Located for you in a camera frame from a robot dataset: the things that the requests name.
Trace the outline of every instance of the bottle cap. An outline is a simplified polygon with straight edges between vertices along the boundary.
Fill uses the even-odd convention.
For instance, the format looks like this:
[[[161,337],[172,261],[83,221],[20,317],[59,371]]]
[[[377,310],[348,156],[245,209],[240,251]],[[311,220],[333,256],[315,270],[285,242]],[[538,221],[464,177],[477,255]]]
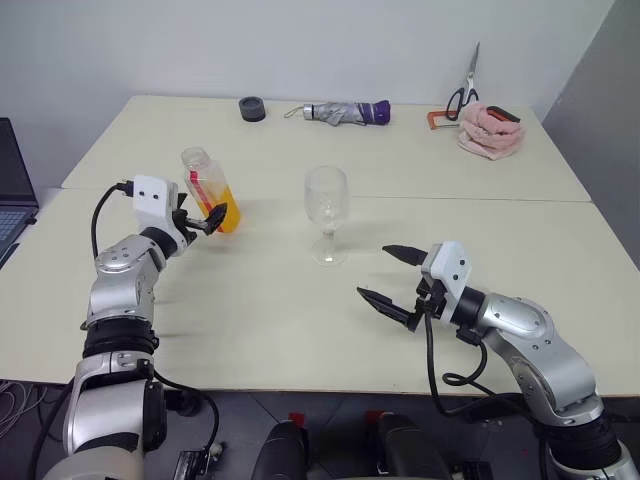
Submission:
[[[240,114],[247,122],[259,122],[266,117],[264,102],[260,97],[244,97],[238,102]]]

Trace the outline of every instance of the white wall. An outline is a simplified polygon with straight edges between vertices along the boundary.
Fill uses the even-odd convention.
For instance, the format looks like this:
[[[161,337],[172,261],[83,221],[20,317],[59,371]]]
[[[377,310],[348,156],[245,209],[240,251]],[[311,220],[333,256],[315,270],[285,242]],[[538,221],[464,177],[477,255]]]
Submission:
[[[0,115],[58,185],[138,93],[488,103],[543,118],[612,0],[0,0]]]

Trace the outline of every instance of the cable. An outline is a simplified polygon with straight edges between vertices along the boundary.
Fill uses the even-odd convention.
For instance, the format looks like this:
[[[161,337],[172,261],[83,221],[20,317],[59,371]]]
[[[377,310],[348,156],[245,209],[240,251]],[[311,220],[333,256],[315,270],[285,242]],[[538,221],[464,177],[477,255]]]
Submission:
[[[96,240],[96,226],[98,225],[98,216],[100,215],[100,210],[104,206],[107,199],[111,196],[113,192],[116,190],[120,190],[124,192],[127,197],[133,197],[133,182],[131,180],[126,180],[124,182],[116,183],[115,185],[111,185],[104,195],[98,200],[96,204],[96,208],[93,210],[93,215],[91,217],[91,251],[93,252],[93,258],[98,256],[98,241]]]
[[[9,391],[11,388],[17,387],[22,390],[22,401],[18,402],[16,395]],[[34,386],[30,385],[28,388],[19,382],[3,382],[0,384],[0,394],[7,395],[11,399],[11,405],[7,412],[0,419],[0,438],[4,437],[9,430],[22,418],[22,416],[28,411],[35,408],[42,402],[44,396],[38,398],[36,391],[36,400],[29,405],[29,398],[34,390]]]
[[[36,471],[38,469],[38,459],[40,458],[40,453],[42,452],[42,446],[44,445],[44,441],[47,438],[47,433],[49,433],[49,430],[51,430],[51,425],[53,425],[53,421],[56,419],[56,416],[60,411],[60,408],[62,408],[62,404],[64,403],[65,399],[69,396],[69,393],[71,393],[71,390],[73,389],[73,380],[74,379],[72,378],[71,381],[67,383],[67,385],[64,387],[64,389],[62,389],[62,392],[60,392],[60,395],[58,396],[56,403],[53,405],[53,408],[51,408],[49,415],[47,415],[47,419],[45,420],[44,425],[42,425],[42,428],[40,429],[40,433],[38,434],[36,443],[34,444],[33,450],[31,451],[31,458],[29,459],[29,467],[27,469],[28,480],[36,480]]]
[[[40,428],[42,428],[42,426],[44,425],[44,420],[42,419],[42,409],[40,408],[42,406],[42,404],[49,404],[49,403],[55,403],[57,398],[55,400],[51,400],[49,402],[46,401],[46,395],[47,395],[47,387],[44,387],[44,395],[42,396],[42,402],[40,402],[38,404],[38,406],[36,407],[36,412],[38,413],[38,422],[40,423]],[[62,439],[56,437],[53,433],[51,432],[47,432],[47,438],[49,438],[50,440],[53,440],[54,442],[57,443],[62,443]]]
[[[98,256],[98,242],[96,240],[96,226],[98,224],[98,215],[100,215],[100,210],[102,210],[102,206],[107,201],[107,199],[111,196],[113,192],[118,189],[117,185],[111,185],[104,195],[98,200],[96,204],[96,208],[93,210],[93,216],[91,217],[91,251],[93,252],[93,258]]]
[[[427,377],[429,380],[429,389],[431,390],[431,398],[433,399],[433,403],[436,406],[436,410],[438,410],[438,412],[445,417],[455,417],[458,415],[462,415],[469,410],[477,408],[480,405],[484,405],[485,403],[498,401],[508,406],[512,410],[515,410],[520,415],[529,420],[534,425],[534,427],[537,427],[538,422],[531,416],[531,413],[529,411],[522,408],[517,403],[514,403],[510,399],[505,398],[505,396],[508,394],[497,394],[484,385],[481,385],[475,381],[480,376],[480,374],[482,374],[487,364],[487,349],[483,343],[480,343],[482,359],[480,360],[478,368],[476,368],[476,370],[471,375],[469,375],[468,377],[463,377],[462,375],[458,375],[457,373],[445,373],[443,375],[443,381],[447,385],[451,386],[471,385],[472,387],[485,393],[487,396],[478,400],[473,400],[465,405],[462,405],[461,407],[453,408],[451,410],[447,410],[446,408],[444,408],[444,405],[442,404],[442,400],[440,398],[440,394],[438,392],[438,385],[436,384],[435,362],[433,359],[433,329],[431,320],[431,315],[429,313],[425,314],[425,330],[427,333]]]
[[[195,395],[198,395],[202,400],[207,402],[211,407],[211,411],[213,413],[213,428],[211,429],[211,435],[209,436],[209,441],[205,445],[205,450],[208,452],[211,449],[211,445],[216,439],[216,435],[218,434],[218,427],[220,426],[220,412],[218,411],[218,406],[216,402],[209,395],[204,393],[201,390],[193,387],[187,387],[186,385],[181,385],[179,383],[172,382],[171,380],[167,380],[162,375],[158,373],[156,370],[153,374],[159,382],[164,383],[165,385],[175,388],[176,390],[182,390],[185,392],[191,392]]]

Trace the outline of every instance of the table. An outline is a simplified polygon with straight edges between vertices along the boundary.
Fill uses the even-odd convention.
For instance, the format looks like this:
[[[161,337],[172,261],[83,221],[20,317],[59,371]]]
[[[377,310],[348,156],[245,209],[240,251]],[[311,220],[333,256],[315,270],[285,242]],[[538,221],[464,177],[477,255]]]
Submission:
[[[82,352],[89,245],[98,189],[63,190],[0,271],[0,378],[66,382]],[[163,375],[203,388],[426,392],[424,331],[410,334],[355,292],[363,286],[411,307],[418,270],[380,251],[464,243],[470,285],[546,306],[593,367],[601,394],[640,393],[640,278],[597,209],[584,202],[355,198],[339,232],[349,258],[323,268],[302,192],[239,199],[230,236],[199,238],[170,260],[156,287],[155,358]],[[100,217],[99,247],[136,231],[131,199]],[[436,327],[437,372],[470,372],[477,350]],[[483,383],[516,388],[491,356]],[[470,392],[440,385],[444,393]]]
[[[332,164],[355,196],[590,201],[528,108],[510,109],[528,130],[522,150],[491,162],[458,147],[455,129],[429,130],[438,107],[393,105],[385,127],[283,118],[301,103],[266,101],[267,118],[248,123],[237,100],[133,97],[63,186],[105,190],[137,173],[181,182],[180,152],[202,146],[244,199],[291,198],[309,169]]]

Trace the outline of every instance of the black cable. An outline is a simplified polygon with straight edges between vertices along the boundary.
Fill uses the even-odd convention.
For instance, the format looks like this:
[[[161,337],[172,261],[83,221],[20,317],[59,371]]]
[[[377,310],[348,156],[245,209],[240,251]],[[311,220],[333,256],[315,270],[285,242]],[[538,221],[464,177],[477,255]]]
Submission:
[[[38,391],[38,395],[40,395],[40,392],[42,392],[42,386],[38,386],[36,387],[37,391]],[[45,401],[46,399],[43,398],[41,402],[38,402],[38,404],[36,405],[36,412],[38,413],[38,422],[40,423],[40,428],[42,428],[42,426],[44,425],[44,420],[42,419],[42,409],[41,404],[43,403],[55,403],[57,401],[57,398],[55,400],[51,400],[51,401]],[[53,433],[51,432],[47,432],[47,438],[49,438],[50,440],[53,440],[54,442],[58,442],[58,443],[62,443],[62,439],[56,437],[55,435],[53,435]]]
[[[64,387],[62,392],[60,392],[60,396],[56,400],[55,405],[49,412],[49,415],[47,415],[47,419],[45,420],[44,425],[42,425],[42,428],[40,429],[40,433],[38,434],[36,443],[34,444],[33,450],[31,451],[31,458],[29,459],[29,467],[27,469],[27,480],[36,480],[38,459],[40,458],[40,453],[42,452],[42,446],[44,445],[44,441],[47,439],[47,433],[49,432],[49,430],[51,430],[51,425],[53,425],[53,422],[56,419],[56,416],[60,411],[62,404],[73,389],[73,380],[74,379],[72,378],[71,381]]]
[[[216,439],[216,435],[218,434],[218,427],[220,426],[220,412],[218,411],[218,406],[216,402],[209,395],[204,393],[202,390],[198,390],[197,388],[188,387],[186,385],[181,385],[179,383],[172,382],[171,380],[167,380],[162,375],[158,373],[156,370],[153,374],[159,382],[164,383],[165,385],[175,388],[176,390],[182,390],[185,392],[191,392],[195,395],[198,395],[202,400],[209,404],[211,407],[211,412],[213,413],[213,428],[211,429],[211,435],[209,436],[209,441],[205,445],[205,450],[208,452],[213,445],[213,442]]]
[[[480,343],[480,352],[482,353],[482,358],[480,359],[480,364],[478,368],[474,370],[474,372],[468,377],[463,377],[462,375],[458,375],[457,373],[447,372],[442,375],[442,381],[451,387],[462,387],[463,385],[469,385],[471,382],[476,380],[484,369],[487,366],[487,347],[484,346],[484,343]]]
[[[515,410],[520,415],[529,420],[529,422],[531,422],[534,427],[537,427],[538,422],[531,416],[531,413],[522,408],[517,403],[514,403],[510,399],[506,398],[506,395],[508,394],[497,394],[493,390],[490,390],[484,385],[481,385],[475,381],[480,376],[480,374],[482,374],[487,364],[487,349],[483,343],[480,344],[482,359],[480,360],[478,368],[476,368],[476,370],[471,375],[469,375],[468,377],[463,377],[462,375],[458,375],[457,373],[445,373],[443,375],[443,381],[446,384],[452,386],[471,385],[472,387],[485,393],[487,396],[478,400],[473,400],[465,405],[462,405],[461,407],[453,408],[451,410],[447,410],[446,408],[444,408],[444,405],[442,404],[442,400],[440,398],[440,394],[438,392],[438,385],[436,384],[435,362],[433,359],[433,329],[431,320],[431,315],[427,313],[425,315],[425,330],[427,333],[427,377],[429,380],[429,389],[431,390],[431,398],[433,399],[433,403],[436,406],[436,410],[438,410],[438,412],[445,417],[455,417],[458,415],[462,415],[463,413],[466,413],[469,410],[477,408],[485,403],[498,401],[511,408],[512,410]]]
[[[549,470],[547,470],[547,442],[542,437],[538,440],[538,467],[540,468],[540,479],[549,480]]]
[[[91,217],[91,251],[93,252],[93,258],[96,258],[98,256],[98,242],[96,240],[96,226],[98,224],[98,215],[100,215],[100,210],[102,210],[104,202],[106,202],[111,194],[116,190],[118,190],[118,185],[111,185],[107,189],[107,191],[104,192],[102,198],[98,200],[96,208],[93,210],[93,216]]]

